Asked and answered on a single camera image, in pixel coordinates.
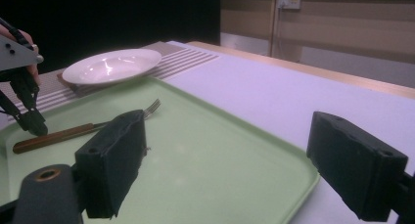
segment striped placemat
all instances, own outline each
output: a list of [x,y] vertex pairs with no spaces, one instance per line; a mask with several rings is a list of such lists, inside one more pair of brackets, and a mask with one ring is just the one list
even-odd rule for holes
[[[162,55],[161,62],[145,75],[159,79],[168,79],[183,71],[211,62],[219,56],[205,53],[199,50],[192,50],[166,44],[162,42],[143,47],[159,51]],[[100,91],[106,87],[94,85],[67,85],[59,78],[64,69],[51,71],[40,76],[41,86],[37,98],[37,109],[40,112],[64,105],[75,99]],[[1,90],[15,103],[21,112],[26,112],[22,102],[16,98],[9,83],[1,83]]]

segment metal fork head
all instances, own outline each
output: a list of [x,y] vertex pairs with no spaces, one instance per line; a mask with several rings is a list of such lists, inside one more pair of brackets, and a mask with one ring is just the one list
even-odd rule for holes
[[150,115],[153,114],[153,112],[156,111],[156,109],[161,105],[161,102],[159,99],[156,99],[148,108],[144,109],[144,119],[147,119],[150,117]]

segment brown fork handle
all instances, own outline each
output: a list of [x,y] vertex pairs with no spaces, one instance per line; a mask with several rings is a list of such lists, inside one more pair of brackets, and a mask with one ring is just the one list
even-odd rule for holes
[[76,126],[70,129],[66,129],[63,131],[59,131],[56,133],[51,133],[45,136],[39,136],[37,138],[32,138],[32,139],[18,142],[13,147],[13,152],[16,154],[25,153],[31,150],[49,146],[51,144],[64,142],[65,140],[78,137],[84,134],[88,134],[93,131],[95,131],[94,124],[92,123],[83,124],[83,125]]

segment white plate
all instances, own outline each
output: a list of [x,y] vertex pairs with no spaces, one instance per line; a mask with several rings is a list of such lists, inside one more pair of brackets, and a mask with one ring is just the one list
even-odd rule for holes
[[112,51],[76,62],[63,73],[73,84],[115,83],[140,75],[155,67],[161,54],[147,49]]

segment green tray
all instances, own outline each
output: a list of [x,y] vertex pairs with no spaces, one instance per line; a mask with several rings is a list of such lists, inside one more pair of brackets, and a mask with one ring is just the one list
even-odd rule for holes
[[[50,132],[98,123],[155,99],[137,180],[112,220],[85,223],[287,223],[319,176],[305,153],[274,136],[150,77],[135,78],[44,113]],[[16,124],[0,132],[0,203],[18,198],[20,183],[46,165],[74,164],[91,137],[15,155],[31,138]]]

